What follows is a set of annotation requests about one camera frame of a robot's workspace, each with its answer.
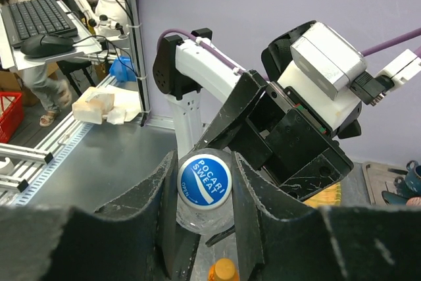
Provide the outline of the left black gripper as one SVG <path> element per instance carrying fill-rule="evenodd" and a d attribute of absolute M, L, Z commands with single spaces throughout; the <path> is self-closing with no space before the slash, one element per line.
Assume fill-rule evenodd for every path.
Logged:
<path fill-rule="evenodd" d="M 301 201 L 341 181 L 354 167 L 311 111 L 256 70 L 239 77 L 193 149 L 226 147 Z"/>

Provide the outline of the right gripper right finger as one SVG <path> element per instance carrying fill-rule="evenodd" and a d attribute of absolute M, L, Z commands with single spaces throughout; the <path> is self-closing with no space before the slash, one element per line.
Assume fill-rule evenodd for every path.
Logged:
<path fill-rule="evenodd" d="M 419 280 L 420 208 L 301 203 L 232 154 L 242 280 Z"/>

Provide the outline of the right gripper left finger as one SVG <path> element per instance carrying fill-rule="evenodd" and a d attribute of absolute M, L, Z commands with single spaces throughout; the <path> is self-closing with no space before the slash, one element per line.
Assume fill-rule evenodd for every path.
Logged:
<path fill-rule="evenodd" d="M 176 151 L 95 213 L 1 208 L 2 280 L 164 280 L 174 266 Z"/>

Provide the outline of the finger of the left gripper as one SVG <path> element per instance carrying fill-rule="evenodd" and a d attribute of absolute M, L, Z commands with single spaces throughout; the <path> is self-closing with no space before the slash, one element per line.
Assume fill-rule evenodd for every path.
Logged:
<path fill-rule="evenodd" d="M 212 246 L 216 245 L 218 242 L 221 242 L 225 238 L 231 236 L 234 232 L 235 232 L 235 225 L 233 224 L 231 227 L 229 227 L 225 231 L 213 235 L 211 238 L 209 238 L 205 242 L 205 245 L 207 247 L 212 247 Z"/>

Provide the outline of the clear plastic bottle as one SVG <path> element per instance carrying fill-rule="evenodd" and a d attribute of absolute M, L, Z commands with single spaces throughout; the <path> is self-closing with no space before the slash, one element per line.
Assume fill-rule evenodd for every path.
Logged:
<path fill-rule="evenodd" d="M 230 168 L 232 166 L 231 155 L 218 149 L 200 149 L 193 151 L 180 159 L 179 169 L 181 165 L 190 157 L 198 154 L 211 154 L 221 158 Z M 177 222 L 180 226 L 190 232 L 200 234 L 202 236 L 215 235 L 223 232 L 234 224 L 234 211 L 232 206 L 232 190 L 231 194 L 221 207 L 213 211 L 199 212 L 188 207 L 178 195 Z"/>

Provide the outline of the blue white bottle cap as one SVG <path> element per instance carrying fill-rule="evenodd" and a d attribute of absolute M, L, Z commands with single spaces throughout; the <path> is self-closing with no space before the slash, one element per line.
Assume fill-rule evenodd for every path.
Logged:
<path fill-rule="evenodd" d="M 216 155 L 194 155 L 181 165 L 177 188 L 181 200 L 191 209 L 213 211 L 227 202 L 232 190 L 232 174 Z"/>

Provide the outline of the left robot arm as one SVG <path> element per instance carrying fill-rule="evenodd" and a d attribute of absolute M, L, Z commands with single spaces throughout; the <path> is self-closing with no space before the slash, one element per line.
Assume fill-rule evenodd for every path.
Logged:
<path fill-rule="evenodd" d="M 360 134 L 362 103 L 351 86 L 366 68 L 362 55 L 310 21 L 275 39 L 262 63 L 267 78 L 223 54 L 206 28 L 159 39 L 153 78 L 173 111 L 182 160 L 177 220 L 191 232 L 237 226 L 231 153 L 298 200 L 353 169 L 338 141 Z"/>

